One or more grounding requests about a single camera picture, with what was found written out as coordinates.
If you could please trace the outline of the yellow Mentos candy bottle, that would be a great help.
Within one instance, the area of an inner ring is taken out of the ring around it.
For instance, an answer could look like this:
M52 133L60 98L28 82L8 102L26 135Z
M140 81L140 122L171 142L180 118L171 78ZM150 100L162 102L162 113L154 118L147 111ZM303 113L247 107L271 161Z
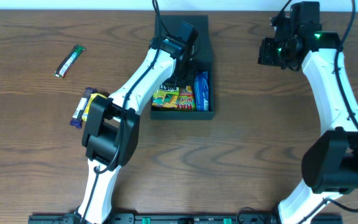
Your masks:
M92 93L90 95L90 98L89 98L89 100L88 100L88 102L86 104L85 110L84 110L84 112L82 114L82 117L81 117L84 122L87 121L91 103L97 96L100 96L100 97L102 97L104 99L107 99L107 96L105 96L105 95L102 95L100 93Z

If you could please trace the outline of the dark green gift box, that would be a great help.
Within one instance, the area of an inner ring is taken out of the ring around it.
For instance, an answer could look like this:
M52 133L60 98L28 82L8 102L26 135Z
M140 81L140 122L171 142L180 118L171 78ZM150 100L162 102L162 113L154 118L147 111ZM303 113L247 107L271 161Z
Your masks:
M193 46L184 44L178 37L177 32L182 21L195 27L198 37ZM163 110L152 108L151 119L170 120L211 120L214 117L214 77L213 77L213 48L209 36L209 22L207 15L162 15L155 19L155 37L162 34L168 40L163 43L163 49L167 49L178 59L177 67L182 67L188 59L195 61L195 72L208 71L209 85L209 110L186 112L180 110Z

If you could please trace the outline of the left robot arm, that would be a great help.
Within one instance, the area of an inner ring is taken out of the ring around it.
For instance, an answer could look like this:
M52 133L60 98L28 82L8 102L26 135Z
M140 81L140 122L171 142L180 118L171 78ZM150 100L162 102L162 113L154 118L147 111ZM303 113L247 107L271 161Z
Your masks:
M194 42L182 37L154 37L144 61L120 89L90 104L81 140L88 159L88 180L75 223L104 223L120 169L139 139L140 116L157 88L186 74Z

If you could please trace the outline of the blue cookie wrapper pack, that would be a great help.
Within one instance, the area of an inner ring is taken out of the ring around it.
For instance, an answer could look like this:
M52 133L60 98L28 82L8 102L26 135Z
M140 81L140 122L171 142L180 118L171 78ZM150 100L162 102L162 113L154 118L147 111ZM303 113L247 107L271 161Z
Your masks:
M194 80L195 101L197 111L209 110L208 71L197 72Z

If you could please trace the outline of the green Pretz snack box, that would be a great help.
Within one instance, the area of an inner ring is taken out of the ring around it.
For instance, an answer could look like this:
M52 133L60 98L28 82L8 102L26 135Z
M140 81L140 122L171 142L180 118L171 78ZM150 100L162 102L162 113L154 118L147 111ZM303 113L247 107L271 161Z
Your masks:
M178 86L161 84L153 93L152 106L167 109L176 108L179 92Z

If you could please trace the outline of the purple white candy bar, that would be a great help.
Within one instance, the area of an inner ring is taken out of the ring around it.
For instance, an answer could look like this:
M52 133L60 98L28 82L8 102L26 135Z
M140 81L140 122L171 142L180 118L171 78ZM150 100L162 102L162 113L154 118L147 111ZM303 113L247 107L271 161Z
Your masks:
M78 103L78 106L71 117L70 125L74 126L78 129L81 129L82 127L82 115L85 111L86 105L88 104L88 101L90 99L91 94L96 93L97 89L86 87L85 91L83 93L83 96L80 99L80 102Z

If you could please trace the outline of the green black candy bar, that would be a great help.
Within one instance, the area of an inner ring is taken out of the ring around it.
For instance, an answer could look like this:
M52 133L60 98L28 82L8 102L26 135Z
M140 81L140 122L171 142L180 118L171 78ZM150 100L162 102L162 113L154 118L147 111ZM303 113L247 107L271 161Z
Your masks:
M65 78L67 72L71 66L76 62L78 57L86 50L86 48L80 44L76 44L65 57L61 64L57 67L54 75L56 77Z

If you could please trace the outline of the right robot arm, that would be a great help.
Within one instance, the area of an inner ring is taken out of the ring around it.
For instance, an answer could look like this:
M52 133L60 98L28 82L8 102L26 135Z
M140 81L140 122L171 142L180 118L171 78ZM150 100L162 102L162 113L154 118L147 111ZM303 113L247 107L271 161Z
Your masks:
M358 189L358 104L344 66L342 41L335 32L311 31L265 38L258 63L291 68L306 76L318 109L321 135L301 162L302 180L282 200L271 223L312 223L328 204Z

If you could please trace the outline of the Haribo sour worms bag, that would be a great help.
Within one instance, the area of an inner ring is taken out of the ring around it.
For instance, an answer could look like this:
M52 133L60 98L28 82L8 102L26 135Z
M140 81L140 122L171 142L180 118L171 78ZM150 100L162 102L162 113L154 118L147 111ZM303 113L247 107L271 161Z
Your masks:
M177 109L181 111L195 110L195 97L191 86L179 89Z

